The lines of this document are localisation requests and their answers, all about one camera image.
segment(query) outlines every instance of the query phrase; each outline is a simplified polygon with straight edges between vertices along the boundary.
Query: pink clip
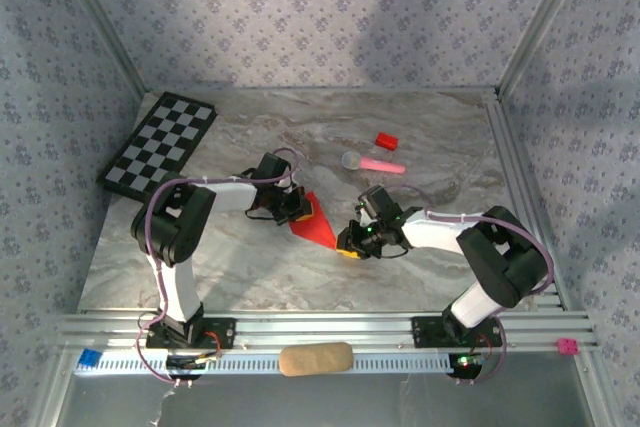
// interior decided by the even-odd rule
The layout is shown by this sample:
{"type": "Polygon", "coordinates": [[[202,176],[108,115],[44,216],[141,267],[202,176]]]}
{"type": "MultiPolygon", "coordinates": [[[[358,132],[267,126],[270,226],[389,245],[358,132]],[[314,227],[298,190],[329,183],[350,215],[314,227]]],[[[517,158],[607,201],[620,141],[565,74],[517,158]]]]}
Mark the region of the pink clip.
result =
{"type": "Polygon", "coordinates": [[[575,339],[558,339],[558,352],[562,355],[576,355],[580,352],[575,339]]]}

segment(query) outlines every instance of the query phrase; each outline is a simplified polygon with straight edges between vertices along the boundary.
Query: marble tabletop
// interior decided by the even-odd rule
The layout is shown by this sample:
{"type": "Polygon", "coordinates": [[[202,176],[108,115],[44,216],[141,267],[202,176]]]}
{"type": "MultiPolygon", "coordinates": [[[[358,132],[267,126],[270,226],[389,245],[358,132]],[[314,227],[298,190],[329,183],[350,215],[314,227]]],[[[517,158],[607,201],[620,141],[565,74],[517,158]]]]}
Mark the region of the marble tabletop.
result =
{"type": "MultiPolygon", "coordinates": [[[[145,96],[139,119],[158,97],[145,96]]],[[[215,104],[219,115],[183,175],[227,177],[257,166],[267,151],[291,147],[300,155],[295,180],[315,192],[336,234],[354,218],[357,196],[376,184],[419,186],[442,212],[511,204],[480,94],[318,89],[191,97],[215,104]],[[379,131],[400,138],[395,152],[374,145],[379,131]],[[340,164],[347,150],[405,164],[407,172],[347,171],[340,164]]],[[[424,204],[413,191],[392,195],[403,207],[424,204]]],[[[114,195],[80,310],[157,306],[151,267],[129,234],[139,208],[114,195]]],[[[455,254],[421,249],[394,260],[349,259],[242,212],[211,215],[193,265],[207,311],[440,310],[474,280],[455,254]]]]}

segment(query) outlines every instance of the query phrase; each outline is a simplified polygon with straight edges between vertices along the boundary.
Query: chessboard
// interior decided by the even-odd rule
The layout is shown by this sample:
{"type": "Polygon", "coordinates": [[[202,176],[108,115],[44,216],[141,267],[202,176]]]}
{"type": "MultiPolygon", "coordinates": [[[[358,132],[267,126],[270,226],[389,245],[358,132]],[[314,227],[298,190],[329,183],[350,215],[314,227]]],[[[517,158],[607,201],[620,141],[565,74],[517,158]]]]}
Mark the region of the chessboard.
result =
{"type": "Polygon", "coordinates": [[[216,118],[213,105],[165,92],[98,176],[105,189],[144,202],[180,172],[216,118]]]}

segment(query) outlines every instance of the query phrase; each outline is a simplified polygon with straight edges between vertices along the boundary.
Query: pink microphone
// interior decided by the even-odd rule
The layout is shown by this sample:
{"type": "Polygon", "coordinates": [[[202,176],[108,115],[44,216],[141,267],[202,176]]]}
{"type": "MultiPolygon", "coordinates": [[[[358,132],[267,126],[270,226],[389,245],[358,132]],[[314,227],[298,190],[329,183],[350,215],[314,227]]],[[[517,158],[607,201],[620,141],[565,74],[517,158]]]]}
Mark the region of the pink microphone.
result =
{"type": "Polygon", "coordinates": [[[342,166],[349,170],[379,170],[381,172],[391,172],[392,174],[404,174],[406,170],[404,165],[363,157],[357,152],[345,152],[342,156],[342,166]]]}

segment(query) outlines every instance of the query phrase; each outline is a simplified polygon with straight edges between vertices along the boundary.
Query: wall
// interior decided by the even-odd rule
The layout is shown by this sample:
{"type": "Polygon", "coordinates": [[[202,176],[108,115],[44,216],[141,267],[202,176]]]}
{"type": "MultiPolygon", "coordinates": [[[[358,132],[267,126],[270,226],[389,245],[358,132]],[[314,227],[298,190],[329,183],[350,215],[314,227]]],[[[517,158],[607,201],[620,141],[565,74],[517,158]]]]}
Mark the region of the wall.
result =
{"type": "Polygon", "coordinates": [[[0,0],[0,424],[24,425],[73,312],[108,197],[96,172],[132,126],[129,92],[76,0],[0,0]]]}
{"type": "Polygon", "coordinates": [[[566,0],[507,105],[571,295],[640,426],[640,0],[566,0]]]}
{"type": "Polygon", "coordinates": [[[100,0],[150,90],[496,85],[539,0],[100,0]]]}

